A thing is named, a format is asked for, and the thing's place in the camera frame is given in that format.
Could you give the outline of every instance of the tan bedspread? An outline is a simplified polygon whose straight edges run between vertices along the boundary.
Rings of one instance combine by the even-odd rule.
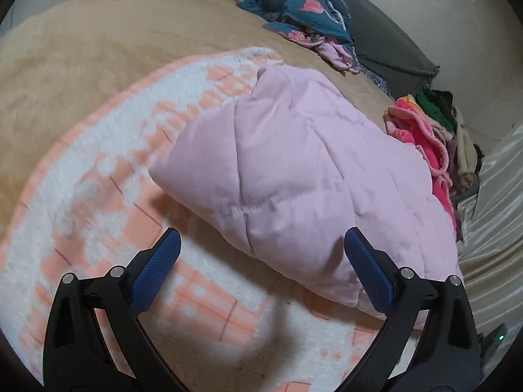
[[[74,0],[0,39],[0,238],[25,182],[64,132],[139,78],[187,55],[271,47],[288,64],[326,74],[384,129],[391,100],[369,79],[335,71],[264,30],[264,22],[233,0]]]

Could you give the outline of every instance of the gray cushion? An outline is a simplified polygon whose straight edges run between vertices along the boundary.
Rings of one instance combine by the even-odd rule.
[[[380,75],[394,98],[416,94],[439,67],[369,0],[344,0],[352,17],[350,36],[360,63]]]

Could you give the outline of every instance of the blue gripper pad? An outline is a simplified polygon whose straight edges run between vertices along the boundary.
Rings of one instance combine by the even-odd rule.
[[[356,227],[347,230],[343,242],[345,254],[374,309],[379,313],[388,314],[394,304],[393,286],[374,259],[373,248],[364,238],[362,240],[360,235],[363,237]]]
[[[173,229],[132,284],[130,308],[135,317],[151,307],[180,251],[180,233]]]

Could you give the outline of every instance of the shiny curtain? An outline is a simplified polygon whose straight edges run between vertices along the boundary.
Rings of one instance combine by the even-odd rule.
[[[478,333],[523,320],[523,124],[484,158],[480,190],[458,205],[459,264]]]

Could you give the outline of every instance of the metal pin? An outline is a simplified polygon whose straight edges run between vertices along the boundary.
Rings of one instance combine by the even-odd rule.
[[[69,284],[74,280],[74,275],[71,273],[67,273],[64,277],[62,277],[62,283]]]
[[[411,279],[414,277],[414,271],[412,271],[410,268],[401,268],[401,277],[405,277],[406,279]]]
[[[454,286],[459,286],[461,284],[461,280],[457,275],[451,275],[449,280]]]
[[[113,269],[111,269],[111,277],[117,279],[118,277],[122,276],[124,271],[124,267],[114,267]]]

